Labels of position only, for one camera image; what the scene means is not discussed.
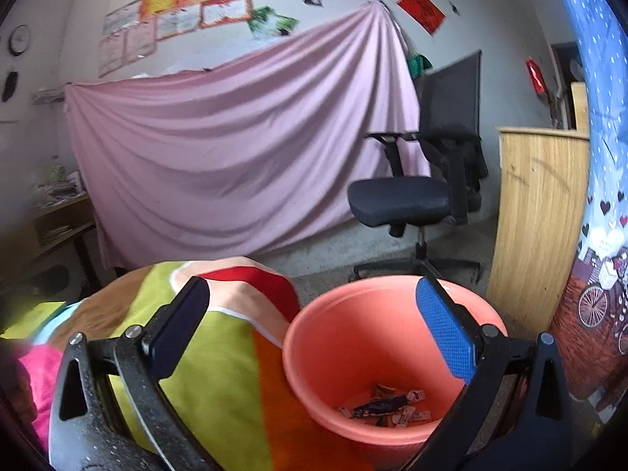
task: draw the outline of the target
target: white heart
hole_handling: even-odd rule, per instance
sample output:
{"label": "white heart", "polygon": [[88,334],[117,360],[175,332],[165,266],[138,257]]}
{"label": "white heart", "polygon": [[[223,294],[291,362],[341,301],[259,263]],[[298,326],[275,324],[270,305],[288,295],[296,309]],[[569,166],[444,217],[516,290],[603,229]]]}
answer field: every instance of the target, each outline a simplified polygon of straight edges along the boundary
{"label": "white heart", "polygon": [[589,247],[601,259],[616,255],[623,245],[624,233],[618,228],[607,234],[604,228],[597,226],[589,232]]}

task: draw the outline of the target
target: bolt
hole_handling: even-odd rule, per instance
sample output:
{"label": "bolt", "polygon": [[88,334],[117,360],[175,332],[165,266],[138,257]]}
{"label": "bolt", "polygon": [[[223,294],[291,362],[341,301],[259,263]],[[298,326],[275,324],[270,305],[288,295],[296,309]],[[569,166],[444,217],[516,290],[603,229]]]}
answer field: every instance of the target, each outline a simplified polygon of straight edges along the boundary
{"label": "bolt", "polygon": [[77,333],[70,338],[70,345],[78,345],[83,341],[83,333]]}
{"label": "bolt", "polygon": [[549,333],[541,333],[541,341],[545,345],[551,345],[552,343],[554,343],[554,337]]}
{"label": "bolt", "polygon": [[142,326],[134,325],[126,329],[126,331],[124,332],[124,336],[126,336],[127,338],[135,338],[136,336],[139,336],[141,332]]}
{"label": "bolt", "polygon": [[488,336],[489,338],[495,338],[499,334],[499,329],[497,329],[493,324],[485,324],[482,326],[482,333],[484,333],[484,336]]}

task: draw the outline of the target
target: wall clock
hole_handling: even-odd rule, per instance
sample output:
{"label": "wall clock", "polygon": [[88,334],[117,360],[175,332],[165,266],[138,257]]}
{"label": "wall clock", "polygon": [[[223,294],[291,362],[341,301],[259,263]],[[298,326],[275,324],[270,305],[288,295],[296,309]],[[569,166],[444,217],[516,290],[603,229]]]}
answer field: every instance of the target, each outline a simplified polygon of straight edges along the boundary
{"label": "wall clock", "polygon": [[20,56],[31,45],[31,29],[27,25],[20,25],[9,36],[9,53]]}

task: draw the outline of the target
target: blue textured pad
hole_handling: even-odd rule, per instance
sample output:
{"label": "blue textured pad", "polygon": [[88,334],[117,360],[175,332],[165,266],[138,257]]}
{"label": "blue textured pad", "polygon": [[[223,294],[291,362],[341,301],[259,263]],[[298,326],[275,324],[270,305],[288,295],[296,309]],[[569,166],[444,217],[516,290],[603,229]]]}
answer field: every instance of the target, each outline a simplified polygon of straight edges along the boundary
{"label": "blue textured pad", "polygon": [[469,384],[475,375],[475,347],[426,279],[416,285],[416,305],[449,371]]}

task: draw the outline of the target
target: pink fabric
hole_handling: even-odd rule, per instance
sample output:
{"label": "pink fabric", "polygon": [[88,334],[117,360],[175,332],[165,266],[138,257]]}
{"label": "pink fabric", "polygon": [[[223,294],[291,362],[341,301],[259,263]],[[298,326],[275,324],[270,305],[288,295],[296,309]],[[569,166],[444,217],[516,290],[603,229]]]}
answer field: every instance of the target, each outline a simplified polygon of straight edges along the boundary
{"label": "pink fabric", "polygon": [[[380,4],[211,73],[73,84],[71,142],[106,267],[271,250],[351,217],[350,182],[388,169],[368,131],[418,128]],[[429,175],[402,143],[408,174]]]}
{"label": "pink fabric", "polygon": [[62,352],[48,345],[36,345],[31,348],[28,354],[20,358],[20,363],[31,378],[33,401],[37,407],[37,419],[33,422],[33,429],[35,429],[46,451],[48,451],[48,428],[52,397],[63,356]]}

